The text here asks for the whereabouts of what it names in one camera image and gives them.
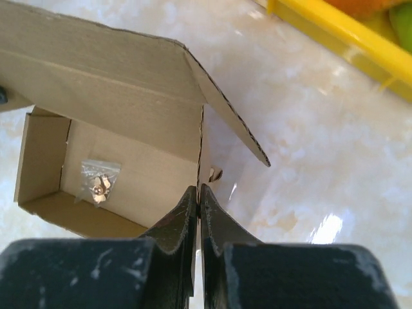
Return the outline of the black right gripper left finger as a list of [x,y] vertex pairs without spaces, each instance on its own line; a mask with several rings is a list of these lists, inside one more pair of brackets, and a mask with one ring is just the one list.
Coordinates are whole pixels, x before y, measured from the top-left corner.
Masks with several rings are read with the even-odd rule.
[[22,239],[1,253],[2,308],[187,308],[196,188],[137,238]]

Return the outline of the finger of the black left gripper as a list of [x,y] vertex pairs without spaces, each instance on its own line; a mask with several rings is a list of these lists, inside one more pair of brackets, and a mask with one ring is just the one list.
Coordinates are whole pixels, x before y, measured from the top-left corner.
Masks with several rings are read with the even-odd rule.
[[0,104],[6,104],[8,102],[7,92],[4,87],[0,87]]

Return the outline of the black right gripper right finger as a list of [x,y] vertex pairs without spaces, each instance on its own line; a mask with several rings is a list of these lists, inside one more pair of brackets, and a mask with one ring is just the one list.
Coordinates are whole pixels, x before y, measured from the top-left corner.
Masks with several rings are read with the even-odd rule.
[[200,191],[206,308],[396,308],[375,256],[358,245],[265,243]]

